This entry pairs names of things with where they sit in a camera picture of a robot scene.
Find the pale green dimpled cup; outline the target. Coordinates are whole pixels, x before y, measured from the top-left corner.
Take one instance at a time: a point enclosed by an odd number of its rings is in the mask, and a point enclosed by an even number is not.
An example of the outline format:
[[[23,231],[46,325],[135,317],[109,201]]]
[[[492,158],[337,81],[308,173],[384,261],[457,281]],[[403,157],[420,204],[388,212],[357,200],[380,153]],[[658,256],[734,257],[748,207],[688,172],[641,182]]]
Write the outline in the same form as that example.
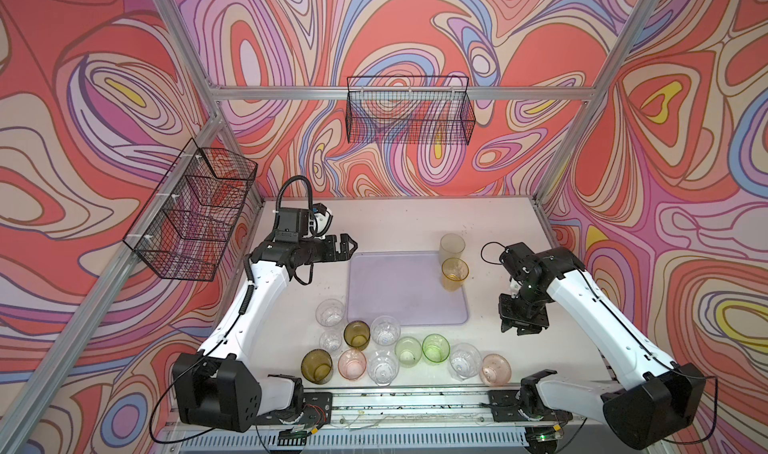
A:
[[[439,263],[443,264],[448,259],[461,259],[466,248],[466,242],[462,236],[448,233],[442,236],[439,243]]]

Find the yellow clear plastic cup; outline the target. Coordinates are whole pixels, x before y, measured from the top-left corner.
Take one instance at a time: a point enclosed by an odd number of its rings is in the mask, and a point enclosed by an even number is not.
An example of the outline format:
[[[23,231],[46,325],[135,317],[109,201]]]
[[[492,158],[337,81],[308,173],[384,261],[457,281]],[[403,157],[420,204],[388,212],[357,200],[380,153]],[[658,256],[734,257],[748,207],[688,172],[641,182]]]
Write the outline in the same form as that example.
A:
[[[448,258],[441,266],[443,288],[454,292],[463,287],[469,276],[469,266],[460,258]]]

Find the clear faceted glass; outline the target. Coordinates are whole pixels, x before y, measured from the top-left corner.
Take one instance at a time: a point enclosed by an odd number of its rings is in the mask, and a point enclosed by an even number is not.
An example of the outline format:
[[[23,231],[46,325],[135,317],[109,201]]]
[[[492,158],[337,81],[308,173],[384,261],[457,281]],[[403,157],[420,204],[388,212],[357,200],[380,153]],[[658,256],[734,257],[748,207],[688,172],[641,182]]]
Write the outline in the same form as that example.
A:
[[[479,374],[482,356],[480,351],[471,344],[456,344],[451,348],[448,365],[449,374],[453,379],[466,381]]]

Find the pink dimpled cup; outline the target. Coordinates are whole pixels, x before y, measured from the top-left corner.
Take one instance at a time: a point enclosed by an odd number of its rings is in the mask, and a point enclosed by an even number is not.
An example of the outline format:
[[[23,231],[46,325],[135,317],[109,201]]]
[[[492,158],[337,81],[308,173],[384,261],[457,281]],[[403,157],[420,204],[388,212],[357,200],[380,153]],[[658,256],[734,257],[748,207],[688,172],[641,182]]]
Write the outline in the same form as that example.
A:
[[[510,382],[511,375],[511,366],[503,356],[488,354],[483,358],[480,378],[484,384],[491,387],[505,386]]]

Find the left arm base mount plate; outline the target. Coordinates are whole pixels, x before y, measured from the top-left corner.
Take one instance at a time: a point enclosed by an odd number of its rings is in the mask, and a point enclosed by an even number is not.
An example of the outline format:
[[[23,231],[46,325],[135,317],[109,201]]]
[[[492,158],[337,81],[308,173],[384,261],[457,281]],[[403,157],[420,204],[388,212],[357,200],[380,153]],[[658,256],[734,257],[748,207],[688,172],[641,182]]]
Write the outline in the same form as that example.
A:
[[[259,416],[255,425],[262,426],[303,426],[320,428],[332,420],[333,394],[328,391],[304,393],[298,410],[273,411]]]

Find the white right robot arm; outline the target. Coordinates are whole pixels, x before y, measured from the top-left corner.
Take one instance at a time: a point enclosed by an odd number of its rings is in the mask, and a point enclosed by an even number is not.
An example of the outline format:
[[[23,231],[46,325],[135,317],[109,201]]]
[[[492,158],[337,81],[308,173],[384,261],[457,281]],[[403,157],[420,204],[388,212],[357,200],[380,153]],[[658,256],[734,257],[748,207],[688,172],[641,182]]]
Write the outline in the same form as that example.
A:
[[[502,294],[502,331],[539,334],[556,303],[577,322],[608,361],[613,381],[569,380],[553,369],[522,379],[519,414],[539,420],[567,411],[607,425],[626,446],[642,450],[689,427],[708,381],[695,365],[680,364],[657,347],[599,289],[568,249],[541,253],[526,244],[506,246],[499,256],[518,291]]]

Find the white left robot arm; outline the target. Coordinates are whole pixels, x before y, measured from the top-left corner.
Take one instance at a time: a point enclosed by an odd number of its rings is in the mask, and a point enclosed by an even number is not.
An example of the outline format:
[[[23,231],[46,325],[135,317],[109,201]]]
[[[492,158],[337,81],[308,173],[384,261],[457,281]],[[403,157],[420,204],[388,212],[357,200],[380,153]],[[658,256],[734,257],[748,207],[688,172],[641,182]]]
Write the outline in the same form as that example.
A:
[[[299,417],[303,386],[291,375],[258,378],[248,360],[275,301],[301,266],[345,262],[358,250],[347,234],[278,242],[267,239],[244,259],[246,280],[194,354],[172,367],[173,390],[185,424],[245,432],[270,416]]]

